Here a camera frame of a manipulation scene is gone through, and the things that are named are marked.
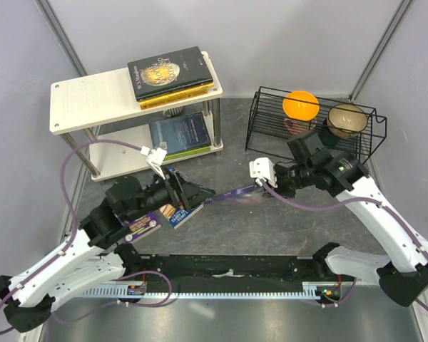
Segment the green cartoon book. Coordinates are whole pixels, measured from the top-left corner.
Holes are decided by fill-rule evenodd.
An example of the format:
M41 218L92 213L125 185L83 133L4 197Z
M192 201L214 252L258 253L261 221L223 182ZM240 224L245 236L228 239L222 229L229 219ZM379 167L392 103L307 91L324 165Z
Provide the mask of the green cartoon book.
M171 155L167 154L166 157L164 158L164 161L174 160L180 157L187 157L190 155L196 155L202 152L210 152L210 146L208 145L205 147L194 148L192 150L185 150L185 151L177 152Z

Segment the purple robinson crusoe book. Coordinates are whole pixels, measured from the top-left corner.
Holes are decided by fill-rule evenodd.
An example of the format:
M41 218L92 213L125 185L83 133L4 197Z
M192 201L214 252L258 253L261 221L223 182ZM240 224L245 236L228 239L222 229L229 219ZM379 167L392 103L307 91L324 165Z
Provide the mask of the purple robinson crusoe book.
M257 184L246 185L232 189L228 192L215 195L210 201L212 203L225 202L225 201L236 201L236 200L249 200L255 196L255 193L261 193L262 188Z

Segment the blue grey bottom book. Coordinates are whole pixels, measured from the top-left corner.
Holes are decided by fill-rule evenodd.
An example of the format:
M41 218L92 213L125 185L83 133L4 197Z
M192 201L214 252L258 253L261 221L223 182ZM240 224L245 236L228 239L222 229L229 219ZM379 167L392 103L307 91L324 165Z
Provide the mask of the blue grey bottom book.
M211 145L201 112L155 121L149 124L149 129L153 147L166 150L167 156Z

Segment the yellow hardcover book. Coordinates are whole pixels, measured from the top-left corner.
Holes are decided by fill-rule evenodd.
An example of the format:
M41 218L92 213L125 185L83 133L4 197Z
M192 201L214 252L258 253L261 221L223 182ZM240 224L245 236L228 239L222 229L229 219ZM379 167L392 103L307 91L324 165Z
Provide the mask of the yellow hardcover book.
M154 98L149 98L146 100L141 100L138 102L139 106L142 109L153 108L160 105L165 105L167 103L174 103L180 100L185 100L187 98L198 97L200 95L206 95L208 90L214 86L214 83L200 85L194 88L188 88L174 93L169 93L161 95Z

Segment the black moon and sixpence book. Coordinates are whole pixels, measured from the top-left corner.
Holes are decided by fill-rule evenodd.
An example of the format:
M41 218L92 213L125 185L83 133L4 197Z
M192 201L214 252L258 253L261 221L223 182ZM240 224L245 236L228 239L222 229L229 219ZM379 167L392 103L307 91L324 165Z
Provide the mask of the black moon and sixpence book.
M197 46L131 61L128 72L138 102L213 85L211 72Z

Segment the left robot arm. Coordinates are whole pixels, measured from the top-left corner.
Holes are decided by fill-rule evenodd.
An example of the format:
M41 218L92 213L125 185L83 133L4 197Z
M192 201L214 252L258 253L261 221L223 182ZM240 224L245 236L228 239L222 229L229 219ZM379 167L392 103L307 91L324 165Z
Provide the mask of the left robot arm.
M104 281L124 277L137 279L142 263L127 244L106 255L93 270L79 269L124 238L129 224L170 204L190 210L215 195L215 191L188 181L177 170L163 168L149 185L134 176L119 177L99 206L78 221L73 231L43 259L16 276L0 276L0 311L11 330L31 331L76 294Z

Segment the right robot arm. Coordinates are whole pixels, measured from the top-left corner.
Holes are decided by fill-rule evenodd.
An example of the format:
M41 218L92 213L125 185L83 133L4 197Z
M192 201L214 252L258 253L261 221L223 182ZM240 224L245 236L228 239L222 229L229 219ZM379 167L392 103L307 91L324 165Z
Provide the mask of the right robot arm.
M305 187L328 192L337 204L325 210L348 208L385 252L368 254L329 243L312 263L313 274L323 281L335 274L362 279L378 285L400 306L413 304L428 289L428 240L397 213L354 155L332 155L318 134L310 132L290 138L287 145L293 164L271 167L275 195L288 202Z

